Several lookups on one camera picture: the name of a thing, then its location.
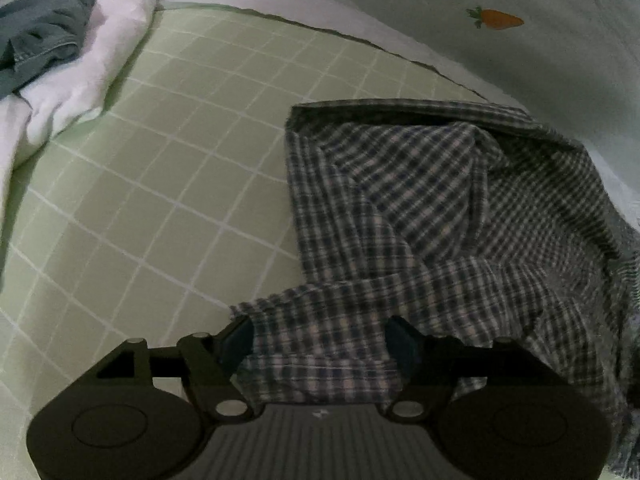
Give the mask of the dark checkered plaid shirt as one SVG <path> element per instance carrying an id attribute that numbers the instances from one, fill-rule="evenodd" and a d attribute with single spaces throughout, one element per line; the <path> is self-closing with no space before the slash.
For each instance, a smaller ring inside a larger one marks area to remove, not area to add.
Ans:
<path id="1" fill-rule="evenodd" d="M 250 402 L 388 403 L 384 322 L 521 341 L 605 414 L 639 474 L 639 235 L 586 149 L 516 108 L 310 103 L 285 126 L 305 281 L 238 304 Z"/>

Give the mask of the green grid bed sheet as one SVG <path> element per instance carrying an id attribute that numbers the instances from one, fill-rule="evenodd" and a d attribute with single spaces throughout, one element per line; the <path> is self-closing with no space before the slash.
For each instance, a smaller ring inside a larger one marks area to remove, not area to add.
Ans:
<path id="1" fill-rule="evenodd" d="M 1 474 L 36 411 L 126 338 L 216 333 L 299 284 L 283 127 L 299 102 L 474 99 L 365 42 L 220 6 L 161 10 L 103 113 L 12 177 L 1 246 Z"/>

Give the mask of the pale carrot print quilt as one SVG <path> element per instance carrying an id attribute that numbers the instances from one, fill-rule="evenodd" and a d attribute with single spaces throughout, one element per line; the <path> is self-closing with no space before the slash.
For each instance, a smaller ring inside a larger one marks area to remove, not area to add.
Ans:
<path id="1" fill-rule="evenodd" d="M 433 67 L 584 142 L 639 220 L 639 0 L 167 0 L 334 30 Z"/>

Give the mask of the dark teal folded garment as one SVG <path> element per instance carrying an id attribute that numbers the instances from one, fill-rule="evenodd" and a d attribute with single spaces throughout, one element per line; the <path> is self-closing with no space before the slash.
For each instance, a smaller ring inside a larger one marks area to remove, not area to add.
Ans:
<path id="1" fill-rule="evenodd" d="M 1 8 L 1 96 L 78 57 L 96 0 L 14 0 Z"/>

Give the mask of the white folded garment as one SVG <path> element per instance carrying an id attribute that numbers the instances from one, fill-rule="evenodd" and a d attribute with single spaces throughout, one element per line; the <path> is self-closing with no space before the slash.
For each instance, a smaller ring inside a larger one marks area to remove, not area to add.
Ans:
<path id="1" fill-rule="evenodd" d="M 101 114 L 108 87 L 151 26 L 158 0 L 96 0 L 77 58 L 1 97 L 1 187 L 43 144 Z"/>

